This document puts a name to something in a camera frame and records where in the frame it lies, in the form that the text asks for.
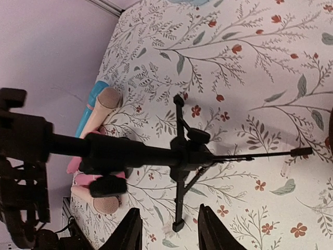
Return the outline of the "beige pink microphone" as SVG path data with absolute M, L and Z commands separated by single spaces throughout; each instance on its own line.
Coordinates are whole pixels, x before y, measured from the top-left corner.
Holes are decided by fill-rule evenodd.
M 79 138 L 84 138 L 88 133 L 98 130 L 107 116 L 119 107 L 121 100 L 122 96 L 116 89 L 112 87 L 103 89 L 96 98 L 95 107 Z

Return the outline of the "blue microphone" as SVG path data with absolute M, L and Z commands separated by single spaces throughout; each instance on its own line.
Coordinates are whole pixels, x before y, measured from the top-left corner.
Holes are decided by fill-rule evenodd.
M 75 137 L 78 138 L 81 135 L 81 132 L 83 131 L 85 124 L 87 123 L 87 121 L 95 107 L 97 96 L 101 93 L 101 91 L 103 89 L 105 89 L 108 86 L 109 86 L 109 84 L 104 81 L 97 81 L 95 83 L 94 87 L 92 88 L 92 90 L 89 93 L 87 104 L 85 106 L 83 115 L 81 117 L 81 120 L 80 120 L 79 125 L 75 132 Z

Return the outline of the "pink microphone back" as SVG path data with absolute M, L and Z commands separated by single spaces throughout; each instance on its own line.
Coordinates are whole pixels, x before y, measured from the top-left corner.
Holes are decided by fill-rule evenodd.
M 73 186 L 89 186 L 89 184 L 98 178 L 103 177 L 101 175 L 93 175 L 93 174 L 84 174 L 78 173 L 73 180 Z

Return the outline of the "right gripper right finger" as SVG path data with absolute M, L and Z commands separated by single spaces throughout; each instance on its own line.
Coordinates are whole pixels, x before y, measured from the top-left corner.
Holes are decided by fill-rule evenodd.
M 199 209 L 198 240 L 200 250 L 246 250 L 214 211 L 204 204 L 201 204 Z

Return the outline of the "black microphone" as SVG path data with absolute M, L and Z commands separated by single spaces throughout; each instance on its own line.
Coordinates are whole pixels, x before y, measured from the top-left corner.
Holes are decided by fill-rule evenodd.
M 88 188 L 93 198 L 113 197 L 126 193 L 127 183 L 124 178 L 109 175 L 97 178 Z

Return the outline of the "black tripod shockmount stand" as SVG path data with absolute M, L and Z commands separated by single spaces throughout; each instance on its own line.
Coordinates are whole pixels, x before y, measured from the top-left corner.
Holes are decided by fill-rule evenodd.
M 43 117 L 12 112 L 23 107 L 26 95 L 21 89 L 1 89 L 1 221 L 20 249 L 32 249 L 37 233 L 50 222 L 46 172 L 50 154 L 79 156 L 82 172 L 101 176 L 117 176 L 144 165 L 168 166 L 176 182 L 175 232 L 185 224 L 185 194 L 210 167 L 255 159 L 254 154 L 212 154 L 207 148 L 210 135 L 183 119 L 184 101 L 179 95 L 174 97 L 177 135 L 169 148 L 97 133 L 83 139 L 55 134 L 53 124 Z

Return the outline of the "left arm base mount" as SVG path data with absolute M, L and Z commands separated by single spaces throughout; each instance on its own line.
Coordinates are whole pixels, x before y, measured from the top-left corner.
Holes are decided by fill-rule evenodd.
M 69 231 L 70 236 L 60 237 L 60 232 Z M 35 245 L 32 249 L 54 249 L 54 250 L 75 250 L 75 249 L 93 249 L 83 232 L 79 228 L 73 216 L 68 220 L 65 226 L 59 232 L 53 232 L 47 229 L 41 229 L 35 240 Z

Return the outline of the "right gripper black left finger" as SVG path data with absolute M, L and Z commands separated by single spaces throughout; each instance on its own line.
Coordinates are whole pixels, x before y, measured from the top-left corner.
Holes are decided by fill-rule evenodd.
M 103 249 L 141 250 L 143 239 L 143 222 L 138 208 L 131 208 L 109 239 Z

